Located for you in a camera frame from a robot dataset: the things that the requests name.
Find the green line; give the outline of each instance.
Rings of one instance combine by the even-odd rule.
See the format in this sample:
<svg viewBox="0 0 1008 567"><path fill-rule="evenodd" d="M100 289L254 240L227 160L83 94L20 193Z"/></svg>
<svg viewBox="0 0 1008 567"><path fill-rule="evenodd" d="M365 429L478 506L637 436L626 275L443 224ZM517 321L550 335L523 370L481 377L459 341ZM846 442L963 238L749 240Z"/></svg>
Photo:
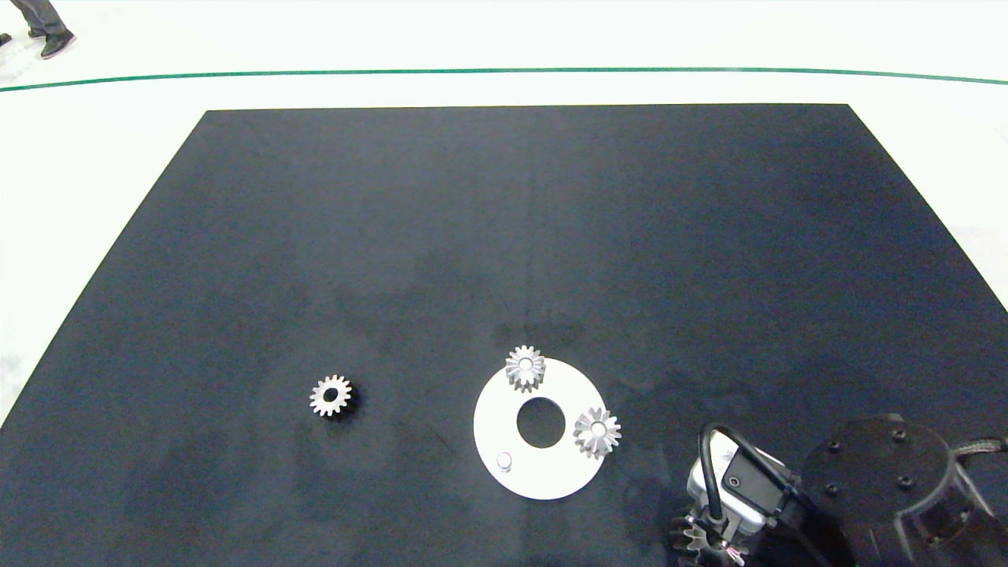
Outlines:
<svg viewBox="0 0 1008 567"><path fill-rule="evenodd" d="M984 85L1008 85L1000 79L979 79L974 77L953 77L950 75L922 75L919 73L890 73L886 71L852 71L845 69L788 69L773 67L548 67L548 68L500 68L500 69L347 69L317 71L228 71L220 73L173 73L166 75L134 75L131 77L107 77L104 79L83 79L59 83L18 85L0 87L0 93L49 89L52 87L74 87L98 83L122 83L125 81L154 81L160 79L203 79L208 77L297 77L303 75L488 75L518 73L798 73L805 75L855 75L862 77L889 77L895 79L923 79L928 81L952 81L956 83L980 83Z"/></svg>

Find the white floor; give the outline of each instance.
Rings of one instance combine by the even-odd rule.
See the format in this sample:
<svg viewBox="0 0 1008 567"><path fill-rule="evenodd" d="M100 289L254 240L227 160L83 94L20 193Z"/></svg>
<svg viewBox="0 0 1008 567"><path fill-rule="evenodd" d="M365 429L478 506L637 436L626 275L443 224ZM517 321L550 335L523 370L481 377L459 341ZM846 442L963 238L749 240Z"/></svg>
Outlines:
<svg viewBox="0 0 1008 567"><path fill-rule="evenodd" d="M829 102L854 108L1008 305L1008 84L837 74L236 71L811 68L1008 82L1008 2L55 0L43 62L0 8L0 421L208 109Z"/></svg>

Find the person's leg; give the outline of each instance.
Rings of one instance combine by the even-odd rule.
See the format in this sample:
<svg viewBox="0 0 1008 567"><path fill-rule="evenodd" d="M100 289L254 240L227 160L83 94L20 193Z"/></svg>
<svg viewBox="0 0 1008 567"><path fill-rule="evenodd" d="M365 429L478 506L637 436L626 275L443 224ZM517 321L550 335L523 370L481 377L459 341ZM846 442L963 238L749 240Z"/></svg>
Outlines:
<svg viewBox="0 0 1008 567"><path fill-rule="evenodd" d="M35 15L35 11L31 9L25 0L10 0L10 3L17 6L18 10L21 10L21 15L24 16L24 21L28 22L28 28L30 29L29 35L38 37L45 34L45 30L42 28L42 22Z"/></svg>
<svg viewBox="0 0 1008 567"><path fill-rule="evenodd" d="M59 19L59 14L52 7L49 0L11 0L18 8L23 5L21 13L28 25L34 28L41 27L45 30L45 35L61 35L67 32L67 26ZM28 13L34 16L34 20L28 17Z"/></svg>

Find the pants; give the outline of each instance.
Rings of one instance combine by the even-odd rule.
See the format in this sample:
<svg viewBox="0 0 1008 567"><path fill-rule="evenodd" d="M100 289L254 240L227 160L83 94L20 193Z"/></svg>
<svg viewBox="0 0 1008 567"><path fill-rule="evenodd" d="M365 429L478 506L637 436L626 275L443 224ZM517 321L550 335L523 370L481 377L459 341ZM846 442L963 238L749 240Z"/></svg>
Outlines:
<svg viewBox="0 0 1008 567"><path fill-rule="evenodd" d="M10 0L24 14L24 21L32 29L44 29L46 35L58 35L67 31L59 14L49 0Z"/></svg>

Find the spur gear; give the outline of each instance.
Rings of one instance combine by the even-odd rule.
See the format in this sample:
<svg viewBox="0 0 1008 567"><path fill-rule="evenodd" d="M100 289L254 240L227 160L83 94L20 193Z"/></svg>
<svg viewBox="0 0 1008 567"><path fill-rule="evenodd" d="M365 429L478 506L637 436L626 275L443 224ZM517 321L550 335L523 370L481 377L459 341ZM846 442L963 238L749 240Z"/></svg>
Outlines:
<svg viewBox="0 0 1008 567"><path fill-rule="evenodd" d="M672 521L672 549L686 561L682 567L733 567L746 564L743 555L749 550L738 544L729 544L721 538L712 541L708 532L692 517L679 517Z"/></svg>
<svg viewBox="0 0 1008 567"><path fill-rule="evenodd" d="M311 412L327 418L340 413L340 410L347 407L350 402L350 391L354 389L343 376L326 376L325 380L319 380L319 385L311 388Z"/></svg>

